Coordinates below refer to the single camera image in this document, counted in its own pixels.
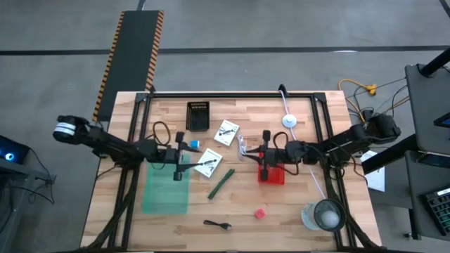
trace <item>blue light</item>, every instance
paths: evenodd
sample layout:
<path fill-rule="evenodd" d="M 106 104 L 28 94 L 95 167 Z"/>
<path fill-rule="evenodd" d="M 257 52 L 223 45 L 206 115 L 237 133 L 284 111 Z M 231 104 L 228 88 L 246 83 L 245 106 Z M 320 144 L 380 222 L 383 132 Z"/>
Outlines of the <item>blue light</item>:
<path fill-rule="evenodd" d="M 8 153 L 5 155 L 5 159 L 6 161 L 12 161 L 14 160 L 14 154 L 13 153 Z"/>

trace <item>white ball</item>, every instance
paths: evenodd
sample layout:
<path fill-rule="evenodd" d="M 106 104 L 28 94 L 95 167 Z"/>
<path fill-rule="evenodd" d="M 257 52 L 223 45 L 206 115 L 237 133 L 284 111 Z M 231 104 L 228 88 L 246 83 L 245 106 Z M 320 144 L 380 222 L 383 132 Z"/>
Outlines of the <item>white ball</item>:
<path fill-rule="evenodd" d="M 334 228 L 339 224 L 339 216 L 333 211 L 325 211 L 321 215 L 323 225 Z"/>

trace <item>instruction card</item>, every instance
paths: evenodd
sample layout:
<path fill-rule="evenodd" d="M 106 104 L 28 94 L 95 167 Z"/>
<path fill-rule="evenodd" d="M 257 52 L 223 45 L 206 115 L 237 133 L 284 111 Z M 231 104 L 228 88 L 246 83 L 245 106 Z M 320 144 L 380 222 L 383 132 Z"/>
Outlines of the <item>instruction card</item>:
<path fill-rule="evenodd" d="M 221 159 L 222 159 L 221 155 L 207 148 L 206 151 L 203 153 L 202 157 L 198 160 L 198 163 L 207 162 L 211 160 L 216 160 L 216 162 L 210 162 L 205 165 L 197 165 L 195 166 L 195 170 L 209 178 L 211 177 L 212 172 L 214 172 L 214 170 L 216 169 L 217 165 L 219 165 Z"/>
<path fill-rule="evenodd" d="M 228 120 L 224 120 L 222 125 L 220 125 L 219 130 L 214 136 L 214 140 L 219 141 L 220 143 L 230 146 L 233 141 L 234 136 L 238 132 L 239 126 L 234 124 Z"/>

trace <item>small black box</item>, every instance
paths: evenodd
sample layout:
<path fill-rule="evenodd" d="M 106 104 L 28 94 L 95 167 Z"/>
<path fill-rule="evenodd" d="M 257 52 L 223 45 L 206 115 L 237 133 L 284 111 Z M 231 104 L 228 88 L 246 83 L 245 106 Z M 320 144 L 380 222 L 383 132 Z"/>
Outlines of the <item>small black box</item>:
<path fill-rule="evenodd" d="M 186 130 L 207 131 L 210 128 L 210 102 L 188 102 Z"/>

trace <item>red basket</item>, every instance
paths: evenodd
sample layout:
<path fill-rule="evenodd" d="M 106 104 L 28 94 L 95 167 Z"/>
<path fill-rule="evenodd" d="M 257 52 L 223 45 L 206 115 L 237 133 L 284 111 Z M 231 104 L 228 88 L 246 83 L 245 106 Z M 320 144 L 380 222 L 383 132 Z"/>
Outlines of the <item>red basket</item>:
<path fill-rule="evenodd" d="M 277 164 L 278 167 L 284 168 L 284 164 Z M 272 185 L 284 185 L 284 170 L 278 167 L 270 167 L 266 166 L 267 170 L 269 170 L 269 177 L 267 181 L 261 181 L 261 170 L 262 165 L 258 166 L 258 182 L 259 183 L 268 183 Z"/>

